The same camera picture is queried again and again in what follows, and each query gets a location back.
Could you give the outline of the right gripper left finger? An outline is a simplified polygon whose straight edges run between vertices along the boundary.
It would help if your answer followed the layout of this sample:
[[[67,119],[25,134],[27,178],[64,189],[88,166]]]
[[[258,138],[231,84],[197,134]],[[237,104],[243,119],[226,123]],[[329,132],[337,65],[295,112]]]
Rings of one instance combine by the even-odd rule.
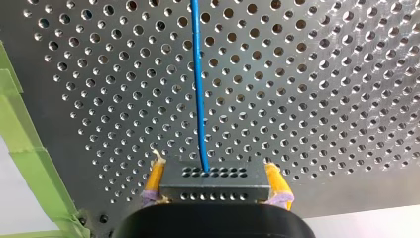
[[[160,183],[164,173],[166,159],[157,149],[153,149],[156,158],[152,160],[152,171],[141,193],[142,207],[169,203],[169,199],[160,194]]]

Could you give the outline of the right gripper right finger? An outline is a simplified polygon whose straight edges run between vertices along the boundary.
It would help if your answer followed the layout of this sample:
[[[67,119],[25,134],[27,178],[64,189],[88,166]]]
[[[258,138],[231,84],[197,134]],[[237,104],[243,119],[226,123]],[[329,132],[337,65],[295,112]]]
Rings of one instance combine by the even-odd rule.
[[[274,163],[268,163],[264,166],[264,169],[270,186],[268,200],[265,204],[290,211],[294,194],[282,176],[280,168]]]

